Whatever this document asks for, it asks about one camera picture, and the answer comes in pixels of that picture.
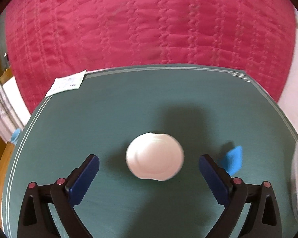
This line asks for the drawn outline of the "blue foam block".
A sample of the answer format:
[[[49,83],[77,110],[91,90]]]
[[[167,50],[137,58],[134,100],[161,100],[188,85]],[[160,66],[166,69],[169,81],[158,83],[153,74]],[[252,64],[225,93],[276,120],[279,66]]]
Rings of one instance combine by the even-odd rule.
[[[220,166],[229,175],[233,176],[242,168],[243,162],[243,148],[242,146],[237,146],[226,152],[220,161]]]

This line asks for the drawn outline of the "white round lid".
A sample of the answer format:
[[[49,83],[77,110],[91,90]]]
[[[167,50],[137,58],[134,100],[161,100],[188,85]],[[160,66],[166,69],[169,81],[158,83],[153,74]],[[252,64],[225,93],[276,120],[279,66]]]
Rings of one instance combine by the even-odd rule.
[[[132,140],[125,154],[126,165],[137,178],[160,182],[173,178],[184,159],[182,146],[168,134],[142,134]]]

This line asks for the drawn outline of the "green table mat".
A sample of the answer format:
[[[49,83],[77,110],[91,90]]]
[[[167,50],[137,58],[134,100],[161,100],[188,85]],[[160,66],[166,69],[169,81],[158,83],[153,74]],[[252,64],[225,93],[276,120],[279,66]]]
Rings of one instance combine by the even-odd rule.
[[[144,133],[169,134],[184,149],[180,172],[165,182],[129,171],[125,152]],[[248,75],[189,65],[116,68],[86,75],[77,90],[45,98],[17,142],[2,196],[2,227],[17,236],[27,185],[67,177],[90,154],[100,170],[76,212],[94,237],[205,237],[223,211],[199,171],[243,148],[238,177],[272,184],[283,237],[298,222],[291,208],[291,161],[298,134]]]

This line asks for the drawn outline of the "white paper label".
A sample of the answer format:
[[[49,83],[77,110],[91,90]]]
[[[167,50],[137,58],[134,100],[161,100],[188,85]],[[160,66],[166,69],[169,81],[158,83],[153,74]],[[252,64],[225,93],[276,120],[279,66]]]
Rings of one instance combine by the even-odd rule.
[[[66,77],[56,78],[53,85],[46,93],[45,97],[52,96],[57,93],[61,93],[69,90],[77,90],[80,88],[83,79],[85,77],[86,70],[80,73],[75,73]]]

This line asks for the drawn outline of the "red quilted bedspread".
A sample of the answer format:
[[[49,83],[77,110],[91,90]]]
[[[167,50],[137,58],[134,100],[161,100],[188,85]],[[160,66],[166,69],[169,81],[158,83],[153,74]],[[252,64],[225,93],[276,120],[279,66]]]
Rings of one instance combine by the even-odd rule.
[[[145,64],[243,70],[277,101],[296,36],[289,0],[12,0],[5,24],[29,111],[58,77]]]

